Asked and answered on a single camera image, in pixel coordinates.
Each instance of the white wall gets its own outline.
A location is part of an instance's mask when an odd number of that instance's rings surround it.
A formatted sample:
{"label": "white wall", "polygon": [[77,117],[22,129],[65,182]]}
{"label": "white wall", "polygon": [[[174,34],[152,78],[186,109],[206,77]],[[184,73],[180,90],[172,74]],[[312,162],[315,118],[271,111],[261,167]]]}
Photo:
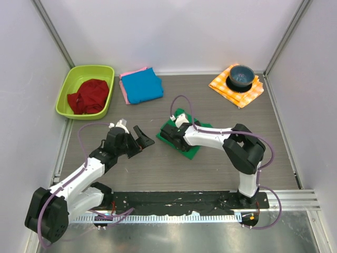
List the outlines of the white wall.
{"label": "white wall", "polygon": [[304,187],[337,240],[337,1],[314,0],[270,75]]}
{"label": "white wall", "polygon": [[22,253],[32,194],[49,186],[60,146],[68,67],[31,1],[2,1],[0,24],[0,251]]}
{"label": "white wall", "polygon": [[301,0],[42,0],[76,65],[265,70]]}

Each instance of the blue bowl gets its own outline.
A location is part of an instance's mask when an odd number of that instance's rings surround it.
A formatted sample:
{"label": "blue bowl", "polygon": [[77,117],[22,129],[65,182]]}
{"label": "blue bowl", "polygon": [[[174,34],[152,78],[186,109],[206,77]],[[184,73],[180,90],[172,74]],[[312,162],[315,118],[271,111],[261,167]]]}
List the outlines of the blue bowl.
{"label": "blue bowl", "polygon": [[243,65],[234,66],[230,71],[232,84],[240,88],[250,85],[254,78],[254,71]]}

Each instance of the pink cloth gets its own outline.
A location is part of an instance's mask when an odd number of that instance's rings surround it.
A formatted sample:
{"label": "pink cloth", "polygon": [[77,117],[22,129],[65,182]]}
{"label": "pink cloth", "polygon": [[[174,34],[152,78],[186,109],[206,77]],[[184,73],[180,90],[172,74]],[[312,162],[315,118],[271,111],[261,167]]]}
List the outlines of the pink cloth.
{"label": "pink cloth", "polygon": [[122,77],[126,76],[126,75],[131,75],[133,73],[137,73],[137,72],[140,72],[140,71],[144,71],[144,70],[147,70],[147,67],[143,67],[141,68],[140,70],[136,70],[136,71],[130,71],[130,72],[125,72],[123,74],[120,74],[120,87],[121,87],[121,90],[122,90],[122,93],[123,93],[123,97],[124,97],[124,100],[125,100],[125,103],[126,104],[130,104],[130,102],[128,101],[127,99],[127,93],[125,91],[125,88],[124,88],[124,85],[123,85],[123,82],[122,82]]}

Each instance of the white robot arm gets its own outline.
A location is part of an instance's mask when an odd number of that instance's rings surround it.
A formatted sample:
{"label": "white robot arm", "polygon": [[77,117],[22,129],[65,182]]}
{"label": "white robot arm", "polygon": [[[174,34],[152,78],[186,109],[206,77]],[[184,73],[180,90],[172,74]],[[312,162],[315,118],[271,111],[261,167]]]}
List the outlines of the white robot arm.
{"label": "white robot arm", "polygon": [[226,129],[201,126],[196,129],[189,123],[185,113],[180,114],[174,122],[175,127],[166,124],[161,129],[161,137],[182,151],[188,151],[192,146],[197,145],[224,150],[239,171],[239,193],[242,195],[243,204],[245,202],[247,204],[255,203],[255,196],[259,190],[256,185],[257,170],[263,159],[264,144],[252,136],[221,134],[229,131],[250,132],[241,124]]}
{"label": "white robot arm", "polygon": [[[106,140],[102,140],[101,145],[91,152],[87,163],[49,189],[37,189],[29,206],[25,226],[37,232],[38,218],[43,213],[41,233],[53,243],[60,239],[68,224],[77,216],[94,207],[107,207],[111,203],[111,189],[101,183],[92,182],[107,173],[117,163],[119,156],[126,154],[131,158],[154,144],[138,126],[134,130],[138,136],[136,140],[126,128],[125,120],[120,120],[116,126],[111,124]],[[41,212],[53,194],[55,196],[45,212]]]}

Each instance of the green plastic basin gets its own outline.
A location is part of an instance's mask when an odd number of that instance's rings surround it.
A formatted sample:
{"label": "green plastic basin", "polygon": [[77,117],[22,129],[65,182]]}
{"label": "green plastic basin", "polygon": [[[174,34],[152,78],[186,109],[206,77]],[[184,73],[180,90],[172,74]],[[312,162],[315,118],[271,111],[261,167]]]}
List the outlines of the green plastic basin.
{"label": "green plastic basin", "polygon": [[[69,119],[74,120],[98,120],[103,118],[109,108],[115,71],[112,67],[102,65],[83,65],[72,68],[64,80],[56,102],[56,111]],[[74,114],[67,100],[67,95],[78,91],[81,84],[90,79],[104,80],[109,87],[109,94],[104,109],[95,114]]]}

